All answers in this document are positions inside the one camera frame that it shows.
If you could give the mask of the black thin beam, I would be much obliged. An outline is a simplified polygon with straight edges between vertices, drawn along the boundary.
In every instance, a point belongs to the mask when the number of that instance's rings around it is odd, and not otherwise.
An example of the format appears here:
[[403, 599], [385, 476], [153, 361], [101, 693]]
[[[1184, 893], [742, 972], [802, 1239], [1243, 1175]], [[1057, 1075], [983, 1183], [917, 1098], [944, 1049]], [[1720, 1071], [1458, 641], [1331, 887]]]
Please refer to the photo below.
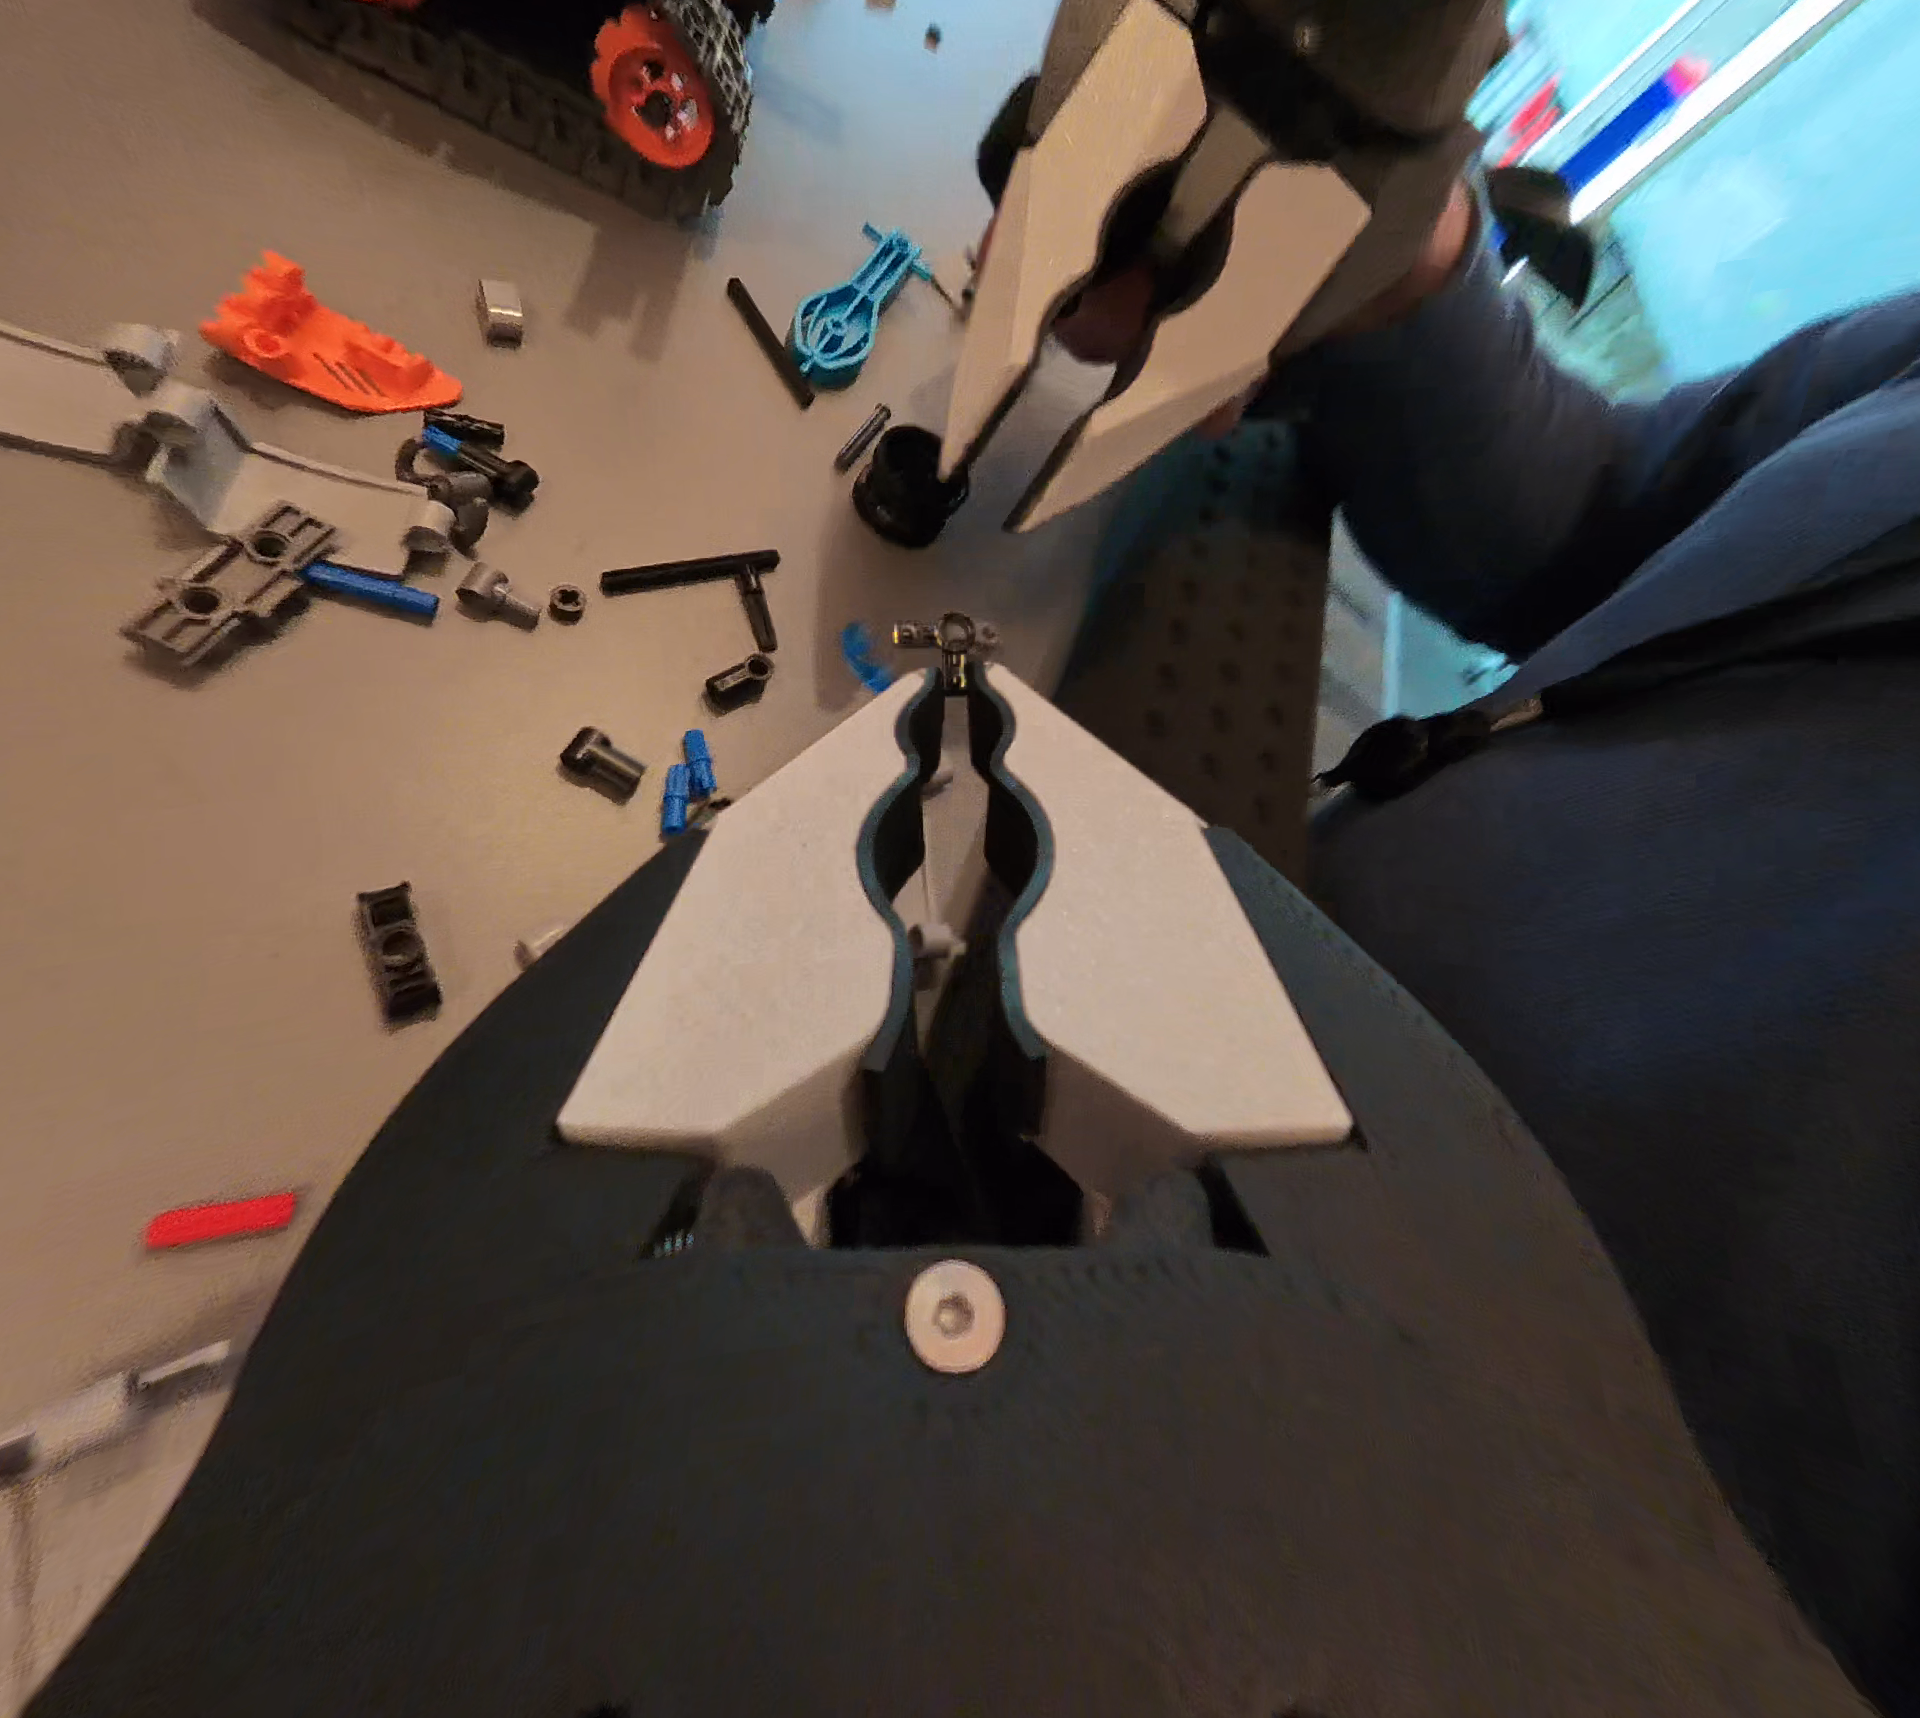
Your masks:
[[444, 992], [412, 883], [358, 891], [355, 914], [383, 1021], [399, 1027], [436, 1014]]

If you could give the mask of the red pin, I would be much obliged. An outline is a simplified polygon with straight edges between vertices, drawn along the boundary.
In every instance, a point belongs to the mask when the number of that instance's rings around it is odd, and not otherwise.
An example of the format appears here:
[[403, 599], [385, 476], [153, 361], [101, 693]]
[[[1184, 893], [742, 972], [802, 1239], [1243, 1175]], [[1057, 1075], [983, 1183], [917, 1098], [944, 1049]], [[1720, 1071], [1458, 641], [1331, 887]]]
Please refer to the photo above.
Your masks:
[[170, 1206], [148, 1217], [140, 1246], [148, 1255], [278, 1235], [294, 1225], [301, 1192]]

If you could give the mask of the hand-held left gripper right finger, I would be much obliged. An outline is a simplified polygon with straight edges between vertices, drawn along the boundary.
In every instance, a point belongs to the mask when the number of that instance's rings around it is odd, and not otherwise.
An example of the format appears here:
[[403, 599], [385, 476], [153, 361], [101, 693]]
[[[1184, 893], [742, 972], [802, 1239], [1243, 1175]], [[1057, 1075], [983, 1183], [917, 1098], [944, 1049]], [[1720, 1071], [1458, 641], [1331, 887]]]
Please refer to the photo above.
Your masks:
[[998, 899], [969, 1083], [991, 1242], [1073, 1246], [1093, 1200], [1351, 1142], [1207, 819], [1003, 665], [969, 674], [969, 744]]

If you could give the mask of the black spoked wheel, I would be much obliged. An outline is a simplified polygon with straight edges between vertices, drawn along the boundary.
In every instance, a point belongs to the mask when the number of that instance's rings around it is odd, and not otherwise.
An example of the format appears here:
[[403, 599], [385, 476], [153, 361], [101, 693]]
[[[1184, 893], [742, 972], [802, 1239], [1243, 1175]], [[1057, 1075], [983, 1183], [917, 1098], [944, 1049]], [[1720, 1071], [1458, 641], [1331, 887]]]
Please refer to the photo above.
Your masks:
[[852, 507], [882, 541], [908, 551], [930, 548], [966, 506], [972, 476], [959, 466], [942, 476], [944, 440], [913, 425], [888, 425], [852, 482]]

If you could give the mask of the grey angled connector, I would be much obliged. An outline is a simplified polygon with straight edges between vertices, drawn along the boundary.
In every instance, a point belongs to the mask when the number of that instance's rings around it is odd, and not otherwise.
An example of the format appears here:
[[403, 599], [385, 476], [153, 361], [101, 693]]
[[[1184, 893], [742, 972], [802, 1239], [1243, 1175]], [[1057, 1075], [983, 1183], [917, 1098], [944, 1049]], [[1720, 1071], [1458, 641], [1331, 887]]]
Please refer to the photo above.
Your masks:
[[427, 434], [396, 448], [396, 482], [419, 490], [425, 501], [403, 529], [410, 556], [474, 554], [492, 514], [492, 482], [454, 446], [444, 449]]

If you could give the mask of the black axle connector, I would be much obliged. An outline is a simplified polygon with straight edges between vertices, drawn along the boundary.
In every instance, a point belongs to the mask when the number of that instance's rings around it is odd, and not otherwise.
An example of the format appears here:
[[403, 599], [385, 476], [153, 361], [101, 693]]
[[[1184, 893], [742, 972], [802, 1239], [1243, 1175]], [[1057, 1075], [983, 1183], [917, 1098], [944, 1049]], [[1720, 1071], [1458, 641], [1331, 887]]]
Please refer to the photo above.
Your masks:
[[571, 777], [622, 804], [638, 794], [649, 769], [645, 760], [621, 747], [595, 724], [583, 724], [569, 738], [558, 754], [558, 765]]

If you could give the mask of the orange sloped panel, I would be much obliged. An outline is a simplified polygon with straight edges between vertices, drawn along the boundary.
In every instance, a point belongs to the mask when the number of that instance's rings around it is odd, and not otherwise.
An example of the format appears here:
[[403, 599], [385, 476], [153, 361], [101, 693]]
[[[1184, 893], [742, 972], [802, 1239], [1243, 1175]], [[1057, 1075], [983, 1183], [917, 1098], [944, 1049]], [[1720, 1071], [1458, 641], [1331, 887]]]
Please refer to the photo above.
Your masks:
[[458, 376], [321, 302], [301, 261], [266, 248], [199, 326], [218, 354], [336, 410], [450, 410]]

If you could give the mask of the blue plastic separator tool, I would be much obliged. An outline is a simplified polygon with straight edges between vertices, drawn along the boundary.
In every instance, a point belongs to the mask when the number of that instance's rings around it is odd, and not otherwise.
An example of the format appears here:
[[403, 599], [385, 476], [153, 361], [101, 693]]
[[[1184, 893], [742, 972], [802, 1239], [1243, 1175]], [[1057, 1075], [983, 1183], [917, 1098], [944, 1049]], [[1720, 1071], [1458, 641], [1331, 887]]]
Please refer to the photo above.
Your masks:
[[880, 321], [911, 277], [930, 280], [924, 248], [906, 231], [867, 224], [873, 248], [844, 280], [813, 290], [795, 307], [786, 349], [816, 389], [852, 385], [873, 356]]

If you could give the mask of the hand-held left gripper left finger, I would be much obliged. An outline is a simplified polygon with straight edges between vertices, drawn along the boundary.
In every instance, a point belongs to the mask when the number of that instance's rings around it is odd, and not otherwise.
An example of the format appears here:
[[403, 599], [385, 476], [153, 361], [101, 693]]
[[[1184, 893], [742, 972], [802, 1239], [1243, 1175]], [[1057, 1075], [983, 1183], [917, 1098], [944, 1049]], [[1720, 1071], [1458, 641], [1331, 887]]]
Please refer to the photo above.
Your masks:
[[667, 845], [680, 887], [593, 1045], [569, 1145], [759, 1169], [793, 1200], [850, 1183], [854, 1229], [940, 1222], [940, 1096], [900, 891], [926, 857], [940, 680], [906, 674]]

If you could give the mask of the person's right hand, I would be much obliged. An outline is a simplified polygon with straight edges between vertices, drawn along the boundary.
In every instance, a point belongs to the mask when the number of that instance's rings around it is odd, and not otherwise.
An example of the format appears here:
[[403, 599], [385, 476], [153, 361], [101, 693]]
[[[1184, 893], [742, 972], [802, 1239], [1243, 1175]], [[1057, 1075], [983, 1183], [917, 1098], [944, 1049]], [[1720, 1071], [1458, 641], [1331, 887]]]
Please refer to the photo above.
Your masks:
[[1476, 258], [1483, 238], [1483, 197], [1476, 183], [1461, 175], [1441, 210], [1422, 249], [1391, 285], [1366, 300], [1343, 321], [1329, 326], [1318, 338], [1295, 338], [1278, 349], [1292, 360], [1298, 354], [1329, 349], [1343, 341], [1392, 327], [1412, 316], [1429, 300], [1445, 292], [1465, 265]]

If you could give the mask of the person's right forearm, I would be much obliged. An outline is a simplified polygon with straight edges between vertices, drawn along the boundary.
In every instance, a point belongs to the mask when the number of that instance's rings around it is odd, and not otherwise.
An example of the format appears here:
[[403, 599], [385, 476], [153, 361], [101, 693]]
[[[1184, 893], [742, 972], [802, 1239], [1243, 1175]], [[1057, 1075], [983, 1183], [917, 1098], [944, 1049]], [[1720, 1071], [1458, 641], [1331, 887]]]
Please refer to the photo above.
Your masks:
[[1915, 292], [1653, 400], [1548, 358], [1496, 251], [1285, 361], [1256, 411], [1377, 571], [1458, 638], [1571, 675], [1823, 582], [1916, 523]]

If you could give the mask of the black axle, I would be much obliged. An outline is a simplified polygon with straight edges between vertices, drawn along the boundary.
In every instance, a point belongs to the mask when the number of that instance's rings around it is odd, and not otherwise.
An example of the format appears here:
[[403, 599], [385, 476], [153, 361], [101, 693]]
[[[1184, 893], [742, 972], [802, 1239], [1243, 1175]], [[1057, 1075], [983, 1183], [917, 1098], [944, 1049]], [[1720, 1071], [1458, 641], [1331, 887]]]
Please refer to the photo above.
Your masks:
[[756, 588], [764, 573], [778, 569], [778, 548], [702, 554], [613, 567], [598, 573], [597, 588], [607, 598], [640, 595], [697, 584], [733, 582]]

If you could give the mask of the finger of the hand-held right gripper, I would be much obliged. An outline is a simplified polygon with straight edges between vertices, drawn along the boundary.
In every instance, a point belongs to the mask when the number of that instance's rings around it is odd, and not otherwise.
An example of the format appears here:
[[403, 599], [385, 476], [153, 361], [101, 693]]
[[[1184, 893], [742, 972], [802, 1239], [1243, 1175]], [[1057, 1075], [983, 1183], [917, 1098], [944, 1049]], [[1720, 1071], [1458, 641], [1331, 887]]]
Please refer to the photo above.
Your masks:
[[1373, 214], [1331, 165], [1269, 162], [1237, 194], [1212, 282], [1155, 316], [1009, 510], [1028, 534], [1090, 503], [1250, 393]]
[[938, 478], [972, 468], [1090, 288], [1122, 202], [1176, 163], [1209, 115], [1190, 26], [1161, 0], [1126, 0], [998, 200], [957, 361]]

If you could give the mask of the black dimpled pad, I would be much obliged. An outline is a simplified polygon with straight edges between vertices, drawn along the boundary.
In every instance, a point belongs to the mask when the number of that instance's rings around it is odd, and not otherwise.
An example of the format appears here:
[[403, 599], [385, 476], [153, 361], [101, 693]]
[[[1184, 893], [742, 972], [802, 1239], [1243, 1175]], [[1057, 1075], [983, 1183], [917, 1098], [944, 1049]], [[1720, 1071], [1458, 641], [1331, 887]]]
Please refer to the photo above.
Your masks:
[[1099, 501], [1093, 586], [1054, 704], [1302, 881], [1333, 511], [1295, 434], [1189, 436]]

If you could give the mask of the light grey axle connector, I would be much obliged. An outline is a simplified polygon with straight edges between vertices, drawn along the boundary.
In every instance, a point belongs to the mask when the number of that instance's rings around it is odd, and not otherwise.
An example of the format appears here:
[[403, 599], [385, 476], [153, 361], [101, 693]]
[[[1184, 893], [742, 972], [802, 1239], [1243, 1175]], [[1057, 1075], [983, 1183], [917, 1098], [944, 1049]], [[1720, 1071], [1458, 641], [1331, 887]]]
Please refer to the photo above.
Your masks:
[[1001, 630], [970, 614], [949, 609], [930, 622], [900, 620], [890, 628], [897, 650], [926, 652], [949, 698], [972, 693], [975, 677], [1001, 650]]

